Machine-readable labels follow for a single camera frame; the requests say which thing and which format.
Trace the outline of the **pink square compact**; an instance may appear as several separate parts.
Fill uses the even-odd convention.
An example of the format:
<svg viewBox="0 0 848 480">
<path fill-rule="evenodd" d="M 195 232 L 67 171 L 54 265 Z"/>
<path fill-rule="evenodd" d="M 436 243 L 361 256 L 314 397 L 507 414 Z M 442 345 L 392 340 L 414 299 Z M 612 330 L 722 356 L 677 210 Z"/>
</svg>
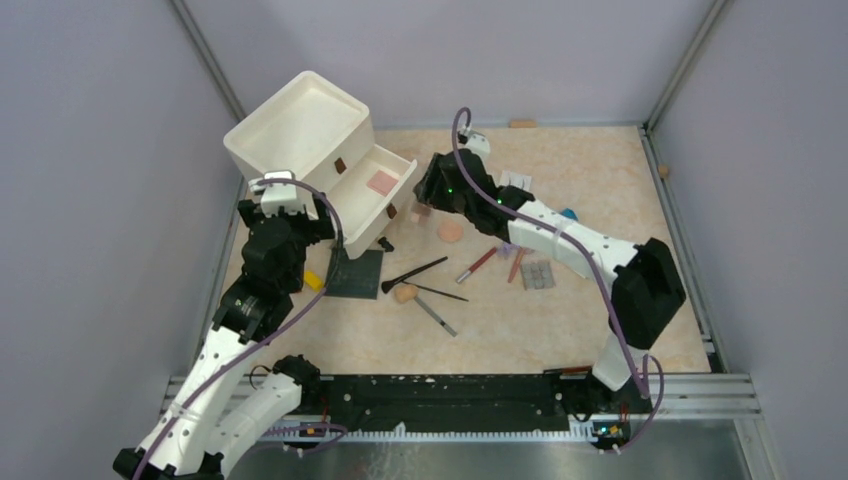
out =
<svg viewBox="0 0 848 480">
<path fill-rule="evenodd" d="M 398 184 L 398 179 L 384 170 L 377 170 L 366 185 L 376 193 L 387 197 Z"/>
</svg>

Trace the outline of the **white drawer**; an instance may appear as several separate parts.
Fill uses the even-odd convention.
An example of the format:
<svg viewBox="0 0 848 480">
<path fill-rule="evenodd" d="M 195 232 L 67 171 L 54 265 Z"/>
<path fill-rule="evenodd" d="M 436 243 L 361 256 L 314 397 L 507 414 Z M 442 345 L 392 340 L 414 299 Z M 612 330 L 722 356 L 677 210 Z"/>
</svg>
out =
<svg viewBox="0 0 848 480">
<path fill-rule="evenodd" d="M 387 197 L 366 185 L 377 170 L 384 170 L 398 179 L 398 184 Z M 349 258 L 356 259 L 368 250 L 400 214 L 412 195 L 418 170 L 417 160 L 407 160 L 375 145 L 330 190 L 328 198 L 342 222 L 344 249 Z"/>
</svg>

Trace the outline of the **brown eyeshadow palette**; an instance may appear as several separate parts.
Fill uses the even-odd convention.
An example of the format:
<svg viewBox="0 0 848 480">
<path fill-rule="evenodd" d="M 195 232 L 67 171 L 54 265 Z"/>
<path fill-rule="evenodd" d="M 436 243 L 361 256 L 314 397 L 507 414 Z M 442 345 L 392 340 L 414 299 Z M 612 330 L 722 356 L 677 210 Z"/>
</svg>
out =
<svg viewBox="0 0 848 480">
<path fill-rule="evenodd" d="M 425 224 L 430 216 L 432 209 L 426 205 L 415 203 L 410 209 L 409 219 L 415 224 Z"/>
</svg>

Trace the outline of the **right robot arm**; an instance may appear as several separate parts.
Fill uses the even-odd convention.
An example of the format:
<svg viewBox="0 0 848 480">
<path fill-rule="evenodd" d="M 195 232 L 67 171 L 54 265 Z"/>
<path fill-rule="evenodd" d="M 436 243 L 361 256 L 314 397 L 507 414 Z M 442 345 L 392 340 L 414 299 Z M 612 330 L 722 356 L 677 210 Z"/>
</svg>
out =
<svg viewBox="0 0 848 480">
<path fill-rule="evenodd" d="M 496 184 L 484 166 L 488 141 L 474 130 L 456 134 L 453 146 L 433 155 L 413 189 L 416 200 L 460 214 L 480 233 L 546 254 L 597 283 L 611 333 L 592 366 L 586 397 L 594 409 L 614 411 L 686 300 L 670 248 L 656 238 L 635 244 L 599 233 L 525 189 Z"/>
</svg>

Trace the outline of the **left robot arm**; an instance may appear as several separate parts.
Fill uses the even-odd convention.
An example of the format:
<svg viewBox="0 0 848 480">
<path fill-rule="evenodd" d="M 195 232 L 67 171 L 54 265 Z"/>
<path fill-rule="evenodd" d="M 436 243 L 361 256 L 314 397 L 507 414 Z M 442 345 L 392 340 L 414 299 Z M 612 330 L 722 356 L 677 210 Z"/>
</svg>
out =
<svg viewBox="0 0 848 480">
<path fill-rule="evenodd" d="M 303 317 L 292 296 L 304 286 L 308 247 L 344 239 L 326 195 L 292 172 L 267 173 L 249 188 L 256 200 L 238 205 L 248 229 L 241 274 L 166 412 L 138 446 L 117 454 L 113 469 L 123 479 L 225 479 L 280 418 L 319 404 L 316 368 L 289 356 L 237 408 L 227 407 L 262 349 Z"/>
</svg>

